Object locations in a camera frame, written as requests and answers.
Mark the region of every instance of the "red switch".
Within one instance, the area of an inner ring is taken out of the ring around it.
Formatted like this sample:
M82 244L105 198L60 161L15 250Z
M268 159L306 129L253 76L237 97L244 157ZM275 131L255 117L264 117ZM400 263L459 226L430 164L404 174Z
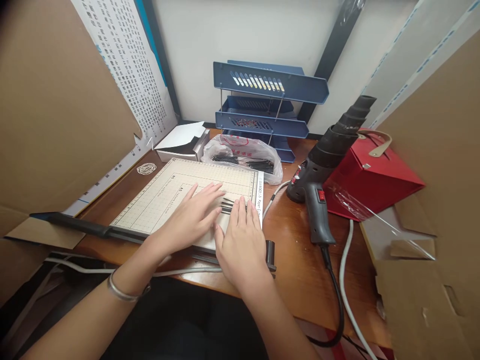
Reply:
M324 202L324 201L325 201L325 193L324 193L322 190L318 190L318 199L319 199L321 202Z

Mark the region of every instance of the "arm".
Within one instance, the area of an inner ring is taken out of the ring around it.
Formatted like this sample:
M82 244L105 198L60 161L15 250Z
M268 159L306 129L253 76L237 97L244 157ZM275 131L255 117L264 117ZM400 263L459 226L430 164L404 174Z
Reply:
M225 193L221 183L210 184L193 196L187 193L167 222L150 235L113 275L113 283L125 294L138 296L158 264L169 254L187 248L215 222L221 208L207 216L213 201ZM102 282L38 340L22 359L99 359L113 340L136 302L120 300Z
M303 334L277 291L265 262L265 237L254 205L247 211L235 201L224 235L215 225L216 256L227 279L238 289L258 326L270 360L315 359Z

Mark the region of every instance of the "heat gun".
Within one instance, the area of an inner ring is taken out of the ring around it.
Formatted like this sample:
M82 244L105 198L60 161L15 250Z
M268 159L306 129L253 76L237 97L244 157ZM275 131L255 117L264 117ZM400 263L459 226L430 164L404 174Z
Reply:
M325 267L330 274L338 299L340 321L335 336L328 341L319 341L308 337L312 343L321 347L327 348L336 345L344 331L343 303L329 253L329 246L335 245L336 241L330 232L327 202L322 185L357 140L357 131L364 123L375 100L377 99L374 97L361 95L341 116L340 120L328 128L325 135L308 153L286 189L286 194L292 201L306 203L310 224L310 241L320 246Z

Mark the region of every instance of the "poster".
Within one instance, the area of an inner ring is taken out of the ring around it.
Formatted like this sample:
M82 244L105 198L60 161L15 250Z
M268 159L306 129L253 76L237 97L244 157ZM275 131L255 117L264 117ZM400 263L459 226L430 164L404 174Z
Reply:
M63 212L75 216L165 137L177 120L134 0L71 2L143 133L142 139L132 135L136 145L131 152Z

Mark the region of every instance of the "hand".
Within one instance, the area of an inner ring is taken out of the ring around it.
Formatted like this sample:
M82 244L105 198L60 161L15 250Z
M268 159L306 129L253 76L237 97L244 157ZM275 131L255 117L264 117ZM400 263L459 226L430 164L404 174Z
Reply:
M222 211L221 207L216 207L205 215L215 199L225 195L219 190L222 183L214 185L212 182L194 196L197 187L198 184L192 186L165 224L145 240L149 251L156 255L156 261L192 245L207 233Z
M235 200L226 234L215 224L216 257L225 277L242 297L259 290L265 281L271 281L266 263L267 245L260 227L260 219L253 203Z

